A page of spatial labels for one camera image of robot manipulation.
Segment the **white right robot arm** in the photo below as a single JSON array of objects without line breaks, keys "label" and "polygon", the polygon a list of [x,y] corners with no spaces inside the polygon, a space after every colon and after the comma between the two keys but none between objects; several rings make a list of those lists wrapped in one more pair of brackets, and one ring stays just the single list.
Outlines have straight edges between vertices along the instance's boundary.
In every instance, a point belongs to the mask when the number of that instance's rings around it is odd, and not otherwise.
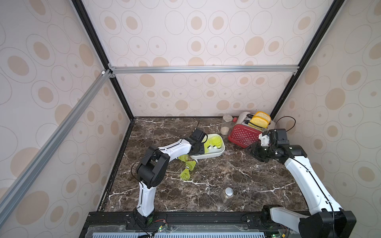
[{"label": "white right robot arm", "polygon": [[277,205],[265,205],[261,223],[266,227],[280,224],[303,238],[348,238],[356,217],[344,210],[328,192],[312,168],[306,152],[291,145],[285,129],[273,129],[258,135],[258,141],[248,147],[250,154],[261,162],[277,160],[295,179],[309,209],[309,216]]}]

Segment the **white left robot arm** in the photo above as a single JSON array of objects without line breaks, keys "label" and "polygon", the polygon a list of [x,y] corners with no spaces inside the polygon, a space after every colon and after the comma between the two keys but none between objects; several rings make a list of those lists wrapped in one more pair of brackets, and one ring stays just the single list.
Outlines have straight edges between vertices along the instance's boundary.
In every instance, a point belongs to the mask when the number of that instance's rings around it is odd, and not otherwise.
[{"label": "white left robot arm", "polygon": [[156,188],[163,181],[168,165],[183,155],[206,153],[208,135],[195,129],[189,137],[181,138],[167,146],[150,146],[137,165],[137,181],[140,185],[139,199],[134,216],[137,224],[148,228],[153,223]]}]

